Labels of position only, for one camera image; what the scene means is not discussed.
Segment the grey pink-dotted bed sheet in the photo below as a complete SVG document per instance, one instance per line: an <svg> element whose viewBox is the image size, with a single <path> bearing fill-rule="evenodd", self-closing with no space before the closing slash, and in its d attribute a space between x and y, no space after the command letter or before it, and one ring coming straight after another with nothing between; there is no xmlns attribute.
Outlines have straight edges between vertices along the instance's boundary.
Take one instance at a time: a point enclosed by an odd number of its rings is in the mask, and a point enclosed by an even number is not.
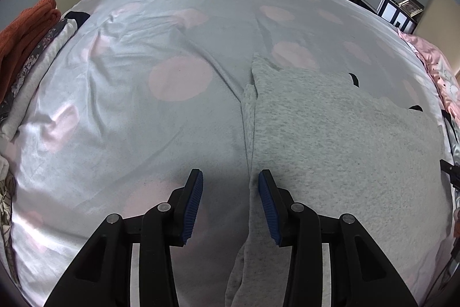
<svg viewBox="0 0 460 307"><path fill-rule="evenodd" d="M75 10L91 16L5 151L17 181L16 269L33 306L107 215L145 213L194 168L203 200L192 238L172 250L176 290L182 306L227 306L249 235L243 102L257 56L348 74L373 97L426 110L446 135L421 61L394 27L350 1L82 0Z"/></svg>

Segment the light grey sweatshirt black collar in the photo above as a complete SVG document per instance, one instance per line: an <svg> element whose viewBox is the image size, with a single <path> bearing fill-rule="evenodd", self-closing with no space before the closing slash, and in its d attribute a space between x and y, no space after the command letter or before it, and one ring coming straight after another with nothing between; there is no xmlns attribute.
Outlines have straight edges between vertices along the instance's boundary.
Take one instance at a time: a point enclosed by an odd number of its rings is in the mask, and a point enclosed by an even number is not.
<svg viewBox="0 0 460 307"><path fill-rule="evenodd" d="M422 302L451 229L450 153L426 110L370 95L348 74L280 68L257 56L243 110L250 145L249 235L229 279L227 306L280 306L290 252L270 237L257 191L269 169L297 202L363 224Z"/></svg>

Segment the light pink cloud pillow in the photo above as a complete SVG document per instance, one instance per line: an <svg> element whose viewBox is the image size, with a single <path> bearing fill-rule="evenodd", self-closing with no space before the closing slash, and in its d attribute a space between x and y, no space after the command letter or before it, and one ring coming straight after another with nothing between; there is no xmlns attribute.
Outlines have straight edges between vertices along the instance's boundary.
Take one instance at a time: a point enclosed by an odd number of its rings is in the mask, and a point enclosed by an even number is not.
<svg viewBox="0 0 460 307"><path fill-rule="evenodd" d="M437 88L444 110L459 125L459 84L447 58L438 47L421 37L402 31L398 31L398 35L421 61Z"/></svg>

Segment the cream padded headboard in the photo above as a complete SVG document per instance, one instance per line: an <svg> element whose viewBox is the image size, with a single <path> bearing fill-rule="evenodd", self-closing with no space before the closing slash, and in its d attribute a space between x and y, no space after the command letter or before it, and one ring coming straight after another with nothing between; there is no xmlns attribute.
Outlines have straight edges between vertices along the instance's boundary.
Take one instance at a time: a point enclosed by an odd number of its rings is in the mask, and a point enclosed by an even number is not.
<svg viewBox="0 0 460 307"><path fill-rule="evenodd" d="M459 76L460 15L455 0L429 0L413 33L437 46Z"/></svg>

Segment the orange folded garment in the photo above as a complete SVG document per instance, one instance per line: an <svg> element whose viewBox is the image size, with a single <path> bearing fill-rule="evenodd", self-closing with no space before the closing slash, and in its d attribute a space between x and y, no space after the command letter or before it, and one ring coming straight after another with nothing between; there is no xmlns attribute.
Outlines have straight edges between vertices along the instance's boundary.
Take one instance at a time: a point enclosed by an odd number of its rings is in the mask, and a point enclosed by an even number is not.
<svg viewBox="0 0 460 307"><path fill-rule="evenodd" d="M24 9L1 31L1 100L31 51L60 19L56 0L40 0L33 7Z"/></svg>

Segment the white black bedside cabinet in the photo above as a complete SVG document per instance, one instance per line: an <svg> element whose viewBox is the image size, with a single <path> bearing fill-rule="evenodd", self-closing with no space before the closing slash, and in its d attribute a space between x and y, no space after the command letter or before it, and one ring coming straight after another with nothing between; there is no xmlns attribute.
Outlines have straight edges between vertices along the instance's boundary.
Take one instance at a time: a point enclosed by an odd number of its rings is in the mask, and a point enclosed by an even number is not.
<svg viewBox="0 0 460 307"><path fill-rule="evenodd" d="M389 22L403 33L415 31L424 6L417 0L350 0Z"/></svg>

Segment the grey jacket with black trim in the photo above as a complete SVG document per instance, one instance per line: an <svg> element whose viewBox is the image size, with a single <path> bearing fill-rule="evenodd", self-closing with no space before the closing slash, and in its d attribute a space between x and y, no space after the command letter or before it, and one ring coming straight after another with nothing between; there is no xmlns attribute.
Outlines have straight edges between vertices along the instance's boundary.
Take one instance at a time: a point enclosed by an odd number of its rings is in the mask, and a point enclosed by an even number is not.
<svg viewBox="0 0 460 307"><path fill-rule="evenodd" d="M448 140L450 143L451 154L455 166L459 166L460 163L460 147L459 147L459 127L457 126L455 120L452 116L446 111L441 111L444 118L444 123L448 133Z"/></svg>

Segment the stack of white folded clothes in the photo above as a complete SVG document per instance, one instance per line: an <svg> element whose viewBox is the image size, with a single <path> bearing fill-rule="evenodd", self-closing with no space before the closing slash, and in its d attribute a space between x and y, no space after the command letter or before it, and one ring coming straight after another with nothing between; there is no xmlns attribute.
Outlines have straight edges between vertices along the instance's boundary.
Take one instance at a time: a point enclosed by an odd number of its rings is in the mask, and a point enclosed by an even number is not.
<svg viewBox="0 0 460 307"><path fill-rule="evenodd" d="M69 11L34 44L34 49L27 55L1 102L2 139L9 142L15 136L42 78L58 52L90 16L86 12Z"/></svg>

